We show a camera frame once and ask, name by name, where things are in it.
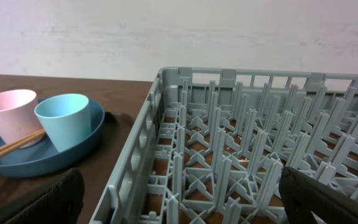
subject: white wall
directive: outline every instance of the white wall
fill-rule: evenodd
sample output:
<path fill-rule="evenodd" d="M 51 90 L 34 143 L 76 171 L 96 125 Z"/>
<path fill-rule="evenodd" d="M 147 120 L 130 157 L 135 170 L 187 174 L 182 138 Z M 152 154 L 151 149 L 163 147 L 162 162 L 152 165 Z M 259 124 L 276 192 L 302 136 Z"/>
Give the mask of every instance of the white wall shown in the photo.
<path fill-rule="evenodd" d="M 0 0 L 0 74 L 166 66 L 358 73 L 358 1 Z"/>

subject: table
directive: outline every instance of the table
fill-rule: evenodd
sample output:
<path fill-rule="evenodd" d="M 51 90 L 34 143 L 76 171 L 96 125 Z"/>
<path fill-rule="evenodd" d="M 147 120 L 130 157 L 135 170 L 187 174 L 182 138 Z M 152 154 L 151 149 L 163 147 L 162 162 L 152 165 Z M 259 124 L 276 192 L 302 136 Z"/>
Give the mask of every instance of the table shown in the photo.
<path fill-rule="evenodd" d="M 117 118 L 116 125 L 104 127 L 103 137 L 97 149 L 66 169 L 30 179 L 0 176 L 0 206 L 36 189 L 71 167 L 79 167 L 85 180 L 85 195 L 78 223 L 88 223 L 151 84 L 118 80 L 0 75 L 0 92 L 20 88 L 31 89 L 37 92 L 39 98 L 63 93 L 81 93 L 99 101 L 105 111 L 113 112 Z"/>

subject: gray plastic rack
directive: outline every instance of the gray plastic rack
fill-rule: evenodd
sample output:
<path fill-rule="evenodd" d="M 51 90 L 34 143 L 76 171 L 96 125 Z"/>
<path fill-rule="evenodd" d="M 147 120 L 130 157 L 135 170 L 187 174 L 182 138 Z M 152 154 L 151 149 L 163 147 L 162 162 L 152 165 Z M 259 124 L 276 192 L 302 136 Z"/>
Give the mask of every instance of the gray plastic rack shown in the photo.
<path fill-rule="evenodd" d="M 163 68 L 91 223 L 286 223 L 283 166 L 358 202 L 358 75 Z"/>

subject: plastic cup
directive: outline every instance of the plastic cup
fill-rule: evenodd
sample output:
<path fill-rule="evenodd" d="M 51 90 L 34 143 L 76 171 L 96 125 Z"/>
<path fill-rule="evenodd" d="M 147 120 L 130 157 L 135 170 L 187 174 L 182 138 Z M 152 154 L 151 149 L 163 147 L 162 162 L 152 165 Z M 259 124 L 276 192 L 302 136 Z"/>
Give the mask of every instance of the plastic cup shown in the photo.
<path fill-rule="evenodd" d="M 0 137 L 6 144 L 42 128 L 34 114 L 37 94 L 32 90 L 10 90 L 0 93 Z M 31 146 L 38 138 L 22 147 Z"/>
<path fill-rule="evenodd" d="M 89 99 L 84 95 L 54 96 L 39 103 L 34 111 L 59 152 L 82 142 L 92 132 Z"/>

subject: brown tabletop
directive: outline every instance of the brown tabletop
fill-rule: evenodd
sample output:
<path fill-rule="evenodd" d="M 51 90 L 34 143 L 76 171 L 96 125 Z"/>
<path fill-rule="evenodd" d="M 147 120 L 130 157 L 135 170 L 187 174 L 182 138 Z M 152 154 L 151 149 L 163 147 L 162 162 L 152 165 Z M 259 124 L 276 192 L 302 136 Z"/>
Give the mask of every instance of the brown tabletop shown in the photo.
<path fill-rule="evenodd" d="M 0 92 L 20 88 L 31 89 L 37 92 L 39 98 L 63 93 L 81 93 L 99 101 L 105 111 L 114 113 L 117 120 L 116 123 L 104 126 L 102 140 L 95 150 L 66 169 L 30 179 L 0 176 L 0 206 L 41 186 L 71 167 L 79 167 L 85 180 L 85 195 L 78 223 L 88 223 L 151 84 L 118 80 L 0 75 Z"/>

